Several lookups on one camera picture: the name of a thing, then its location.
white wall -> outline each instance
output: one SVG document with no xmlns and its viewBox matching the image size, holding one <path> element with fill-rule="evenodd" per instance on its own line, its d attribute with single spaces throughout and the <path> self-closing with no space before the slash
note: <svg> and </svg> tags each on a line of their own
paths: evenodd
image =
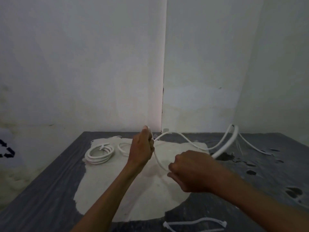
<svg viewBox="0 0 309 232">
<path fill-rule="evenodd" d="M 309 0 L 265 0 L 235 123 L 309 145 Z"/>
<path fill-rule="evenodd" d="M 263 0 L 168 0 L 162 129 L 233 121 Z"/>
<path fill-rule="evenodd" d="M 37 168 L 83 131 L 160 131 L 167 0 L 1 0 L 1 132 Z"/>
</svg>

gray surface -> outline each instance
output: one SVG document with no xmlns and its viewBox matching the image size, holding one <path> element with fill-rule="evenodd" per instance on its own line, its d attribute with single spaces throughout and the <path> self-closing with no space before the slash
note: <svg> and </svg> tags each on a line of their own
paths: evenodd
<svg viewBox="0 0 309 232">
<path fill-rule="evenodd" d="M 73 197 L 86 171 L 82 158 L 90 142 L 98 138 L 121 135 L 131 138 L 135 133 L 84 132 L 53 163 L 51 163 L 4 211 L 0 213 L 0 231 L 69 231 L 82 217 L 76 210 Z M 223 134 L 186 134 L 192 141 L 205 142 L 214 146 Z M 239 140 L 242 153 L 233 144 L 227 154 L 234 153 L 234 162 L 221 161 L 226 167 L 241 175 L 253 186 L 275 197 L 279 202 L 309 211 L 309 147 L 282 134 L 244 134 L 256 147 L 271 152 L 265 156 Z M 176 134 L 164 136 L 161 140 L 182 143 L 185 140 Z M 253 170 L 256 175 L 246 174 Z M 294 186 L 302 190 L 302 195 L 291 198 L 286 187 Z M 208 194 L 192 193 L 178 207 L 165 213 L 164 218 L 149 221 L 112 223 L 113 231 L 161 231 L 164 221 L 191 221 L 201 217 L 212 217 L 227 221 L 225 231 L 263 231 L 235 206 Z M 185 227 L 175 226 L 175 230 L 199 231 L 218 228 L 215 224 L 199 224 Z"/>
</svg>

right hand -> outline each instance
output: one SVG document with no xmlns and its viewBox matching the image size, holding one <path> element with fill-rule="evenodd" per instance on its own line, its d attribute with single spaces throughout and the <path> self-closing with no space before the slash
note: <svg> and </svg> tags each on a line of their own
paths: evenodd
<svg viewBox="0 0 309 232">
<path fill-rule="evenodd" d="M 171 171 L 168 176 L 185 192 L 211 192 L 221 196 L 234 176 L 210 155 L 190 150 L 176 155 L 168 168 Z"/>
</svg>

left hand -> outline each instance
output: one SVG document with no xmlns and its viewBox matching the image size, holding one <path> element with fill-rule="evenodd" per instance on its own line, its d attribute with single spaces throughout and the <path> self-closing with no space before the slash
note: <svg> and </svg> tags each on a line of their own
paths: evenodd
<svg viewBox="0 0 309 232">
<path fill-rule="evenodd" d="M 148 127 L 145 125 L 143 130 L 133 137 L 128 164 L 133 164 L 142 170 L 148 160 L 150 160 L 154 150 L 151 132 L 149 132 Z"/>
</svg>

